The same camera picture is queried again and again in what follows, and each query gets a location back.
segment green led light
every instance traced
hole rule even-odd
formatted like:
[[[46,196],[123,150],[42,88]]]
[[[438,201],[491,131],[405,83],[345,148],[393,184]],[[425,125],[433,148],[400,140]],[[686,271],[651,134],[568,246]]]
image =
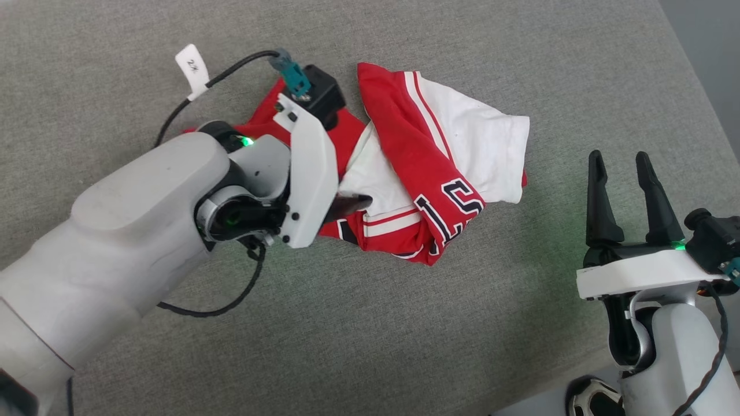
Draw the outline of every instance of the green led light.
[[[241,136],[241,143],[244,145],[244,147],[247,147],[247,146],[252,146],[255,143],[255,141],[246,136]]]
[[[226,217],[226,225],[228,227],[233,227],[236,224],[239,224],[239,220],[241,219],[241,212],[235,211],[229,214],[229,216]]]

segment paper label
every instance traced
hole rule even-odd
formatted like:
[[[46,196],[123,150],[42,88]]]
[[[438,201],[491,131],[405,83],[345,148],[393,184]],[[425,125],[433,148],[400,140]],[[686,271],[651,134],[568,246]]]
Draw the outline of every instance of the paper label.
[[[198,48],[194,44],[187,45],[175,55],[175,61],[190,83],[190,88],[192,89],[192,94],[188,95],[190,101],[195,100],[200,94],[208,90],[206,87],[206,84],[210,81],[208,69],[203,58],[201,58],[201,54],[198,52]]]

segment teal connector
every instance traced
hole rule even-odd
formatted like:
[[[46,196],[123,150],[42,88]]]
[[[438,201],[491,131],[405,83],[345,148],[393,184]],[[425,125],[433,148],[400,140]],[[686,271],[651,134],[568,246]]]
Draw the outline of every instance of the teal connector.
[[[724,273],[730,277],[730,279],[740,286],[740,257],[735,257],[727,267],[724,268]]]
[[[295,98],[308,101],[310,99],[308,93],[311,89],[311,82],[308,77],[303,73],[298,63],[290,58],[288,51],[283,48],[277,48],[276,51],[280,53],[280,56],[270,57],[270,65],[280,71],[288,90]]]

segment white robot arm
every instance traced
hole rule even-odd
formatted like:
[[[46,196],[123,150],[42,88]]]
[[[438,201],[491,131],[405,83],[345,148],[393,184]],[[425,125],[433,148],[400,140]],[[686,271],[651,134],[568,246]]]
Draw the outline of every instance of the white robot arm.
[[[67,221],[0,272],[0,414],[45,414],[75,369],[136,325],[217,242],[279,238],[301,248],[328,216],[367,205],[333,205],[337,162],[326,130],[344,101],[325,73],[309,93],[311,102],[280,94],[275,103],[290,148],[207,123],[91,186]]]
[[[647,242],[622,243],[606,194],[604,162],[595,150],[589,159],[590,249],[577,272],[580,297],[606,307],[625,414],[740,415],[740,389],[724,357],[727,317],[718,297],[738,291],[740,217],[714,218],[697,209],[686,218],[694,235],[684,244],[648,155],[639,153],[636,163],[648,210]],[[716,300],[722,315],[719,342],[696,308],[697,293]]]

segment gray couch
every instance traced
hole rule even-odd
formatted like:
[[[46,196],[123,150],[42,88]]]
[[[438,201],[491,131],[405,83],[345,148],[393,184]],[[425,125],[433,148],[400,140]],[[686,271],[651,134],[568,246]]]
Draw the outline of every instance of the gray couch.
[[[575,284],[591,150],[628,238],[647,226],[639,150],[679,217],[737,212],[740,168],[657,1],[0,0],[0,267],[151,147],[189,91],[173,56],[190,42],[212,73],[285,47],[363,120],[359,61],[529,115],[530,184],[432,268],[322,238],[272,247],[232,313],[154,311],[78,369],[78,415],[485,415],[610,362],[605,314]],[[245,120],[274,80],[248,66],[170,135]],[[224,245],[170,300],[223,305],[252,268]]]

